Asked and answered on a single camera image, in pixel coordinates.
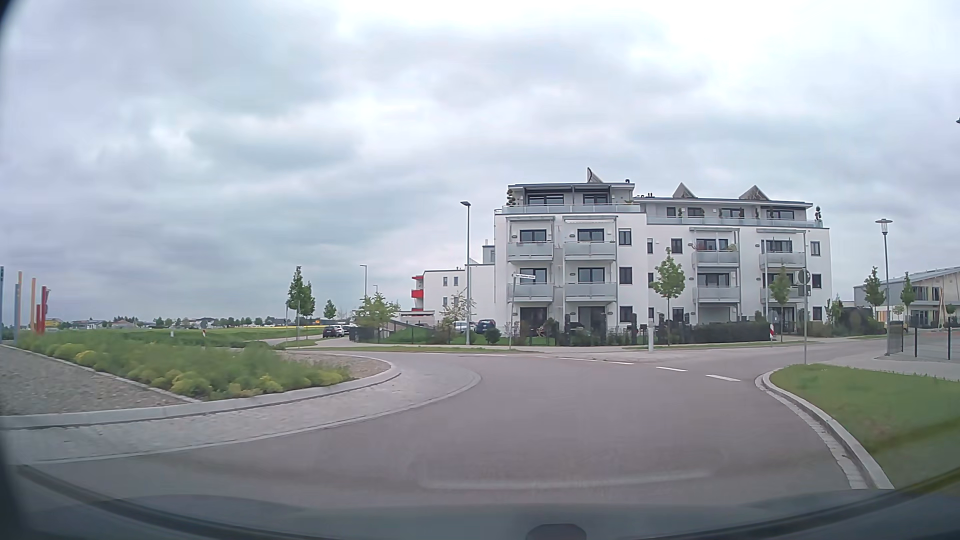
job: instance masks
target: curb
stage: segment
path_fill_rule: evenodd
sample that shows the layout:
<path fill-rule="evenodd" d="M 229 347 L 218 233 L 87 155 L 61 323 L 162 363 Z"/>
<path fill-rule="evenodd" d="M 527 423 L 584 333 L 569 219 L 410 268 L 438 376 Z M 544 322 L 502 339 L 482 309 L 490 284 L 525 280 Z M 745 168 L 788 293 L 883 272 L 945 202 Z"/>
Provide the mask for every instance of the curb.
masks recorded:
<path fill-rule="evenodd" d="M 43 358 L 50 358 L 49 356 L 38 355 L 37 353 L 32 353 Z M 356 356 L 361 358 L 370 358 L 370 356 L 360 356 L 360 355 L 340 355 L 340 356 Z M 215 402 L 199 402 L 196 403 L 185 403 L 179 405 L 163 405 L 163 406 L 150 406 L 150 407 L 139 407 L 139 408 L 116 408 L 108 410 L 92 410 L 86 412 L 61 412 L 61 413 L 50 413 L 50 414 L 23 414 L 16 416 L 0 416 L 0 430 L 37 430 L 43 428 L 69 428 L 69 427 L 79 427 L 79 426 L 100 426 L 104 424 L 124 424 L 128 422 L 141 422 L 145 420 L 162 420 L 168 418 L 180 418 L 184 416 L 197 416 L 202 414 L 212 414 L 216 412 L 225 412 L 233 410 L 243 410 L 247 408 L 256 408 L 262 406 L 270 405 L 281 405 L 289 404 L 292 402 L 299 402 L 303 400 L 311 400 L 315 398 L 323 398 L 326 396 L 333 396 L 336 394 L 342 394 L 344 392 L 349 392 L 351 390 L 358 390 L 360 388 L 366 388 L 369 386 L 374 386 L 388 380 L 396 379 L 402 373 L 400 368 L 396 367 L 392 362 L 383 360 L 381 358 L 373 358 L 381 362 L 386 362 L 390 364 L 390 369 L 370 377 L 364 377 L 363 379 L 357 380 L 348 380 L 347 382 L 340 382 L 331 386 L 315 386 L 312 388 L 301 388 L 299 390 L 289 390 L 287 392 L 281 392 L 278 394 L 261 394 L 259 396 L 253 396 L 250 398 L 233 398 L 228 400 L 217 400 Z M 76 366 L 72 362 L 66 362 L 70 365 Z M 109 375 L 104 374 L 95 370 L 90 370 L 99 375 Z M 123 379 L 115 375 L 110 375 L 116 379 L 122 380 L 124 382 L 134 382 L 132 380 Z"/>
<path fill-rule="evenodd" d="M 818 421 L 824 427 L 824 429 L 827 430 L 827 432 L 833 435 L 833 437 L 835 437 L 836 440 L 843 445 L 844 449 L 847 451 L 847 456 L 856 465 L 856 468 L 859 469 L 864 479 L 868 479 L 869 483 L 872 484 L 874 488 L 895 489 L 894 484 L 890 481 L 890 479 L 887 478 L 886 473 L 883 472 L 883 469 L 880 467 L 879 463 L 876 462 L 874 457 L 867 452 L 867 449 L 863 448 L 863 445 L 860 444 L 860 441 L 856 440 L 856 437 L 851 435 L 846 428 L 844 428 L 832 416 L 826 414 L 820 407 L 773 384 L 770 381 L 770 376 L 776 371 L 779 371 L 779 369 L 768 371 L 758 378 L 762 382 L 763 387 L 775 394 L 782 396 L 786 400 L 789 400 L 801 410 L 811 415 L 816 421 Z"/>

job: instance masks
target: parked car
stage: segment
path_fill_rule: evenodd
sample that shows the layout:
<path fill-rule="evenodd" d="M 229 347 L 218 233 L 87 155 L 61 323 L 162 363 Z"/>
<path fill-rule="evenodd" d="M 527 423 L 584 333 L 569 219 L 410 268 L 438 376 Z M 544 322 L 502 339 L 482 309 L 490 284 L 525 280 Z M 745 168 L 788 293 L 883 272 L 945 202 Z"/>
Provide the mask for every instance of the parked car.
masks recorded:
<path fill-rule="evenodd" d="M 496 321 L 493 319 L 480 319 L 477 321 L 477 325 L 473 331 L 477 333 L 483 333 L 491 328 L 496 328 Z"/>

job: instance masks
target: signpost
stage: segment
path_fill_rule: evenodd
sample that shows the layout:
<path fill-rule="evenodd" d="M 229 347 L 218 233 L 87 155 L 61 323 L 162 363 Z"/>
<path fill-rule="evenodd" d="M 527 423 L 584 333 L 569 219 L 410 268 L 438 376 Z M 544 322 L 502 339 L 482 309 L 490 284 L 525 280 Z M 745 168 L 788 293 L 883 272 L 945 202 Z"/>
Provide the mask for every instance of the signpost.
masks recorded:
<path fill-rule="evenodd" d="M 510 294 L 510 335 L 508 336 L 508 340 L 509 340 L 507 344 L 508 350 L 513 349 L 514 347 L 514 306 L 515 306 L 514 297 L 516 296 L 516 280 L 517 279 L 535 280 L 536 278 L 537 276 L 531 276 L 530 274 L 514 273 L 514 283 L 513 283 L 513 288 Z"/>

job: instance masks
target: green field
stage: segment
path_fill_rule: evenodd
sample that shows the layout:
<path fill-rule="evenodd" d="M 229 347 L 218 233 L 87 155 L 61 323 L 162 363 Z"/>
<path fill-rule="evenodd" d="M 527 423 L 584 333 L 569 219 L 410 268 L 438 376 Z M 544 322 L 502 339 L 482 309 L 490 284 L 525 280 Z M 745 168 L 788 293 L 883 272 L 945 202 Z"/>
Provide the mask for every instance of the green field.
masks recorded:
<path fill-rule="evenodd" d="M 960 382 L 825 364 L 770 380 L 840 422 L 896 487 L 960 467 Z"/>

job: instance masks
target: balcony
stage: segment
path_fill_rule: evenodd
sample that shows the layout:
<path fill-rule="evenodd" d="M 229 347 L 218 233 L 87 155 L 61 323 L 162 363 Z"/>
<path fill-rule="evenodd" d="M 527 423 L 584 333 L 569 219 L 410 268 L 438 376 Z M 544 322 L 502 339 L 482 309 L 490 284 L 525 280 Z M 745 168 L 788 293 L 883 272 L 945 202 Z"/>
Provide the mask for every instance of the balcony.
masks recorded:
<path fill-rule="evenodd" d="M 553 260 L 553 242 L 510 242 L 507 244 L 507 260 Z"/>
<path fill-rule="evenodd" d="M 736 251 L 698 251 L 698 266 L 735 267 L 740 265 L 740 254 Z"/>
<path fill-rule="evenodd" d="M 495 213 L 523 214 L 523 213 L 614 213 L 636 212 L 643 213 L 641 205 L 517 205 L 496 209 Z"/>
<path fill-rule="evenodd" d="M 666 217 L 647 215 L 648 225 L 719 225 L 722 227 L 794 227 L 822 229 L 823 221 L 805 219 L 757 219 L 754 217 Z"/>
<path fill-rule="evenodd" d="M 613 260 L 616 244 L 613 242 L 564 242 L 564 257 L 571 260 Z"/>
<path fill-rule="evenodd" d="M 740 302 L 740 287 L 697 286 L 697 302 Z"/>
<path fill-rule="evenodd" d="M 804 254 L 803 253 L 761 253 L 760 257 L 760 268 L 763 268 L 767 264 L 771 268 L 780 268 L 784 266 L 786 268 L 803 268 L 804 267 Z"/>
<path fill-rule="evenodd" d="M 770 291 L 770 305 L 776 306 L 777 301 L 774 300 L 773 291 Z M 800 291 L 800 288 L 796 285 L 790 287 L 789 296 L 787 297 L 787 302 L 793 304 L 796 302 L 802 302 L 804 300 L 804 294 Z M 767 301 L 767 289 L 760 289 L 760 301 L 766 303 Z"/>
<path fill-rule="evenodd" d="M 613 302 L 616 300 L 616 283 L 568 283 L 564 285 L 564 296 L 568 302 Z"/>
<path fill-rule="evenodd" d="M 553 283 L 507 285 L 509 302 L 553 302 Z"/>

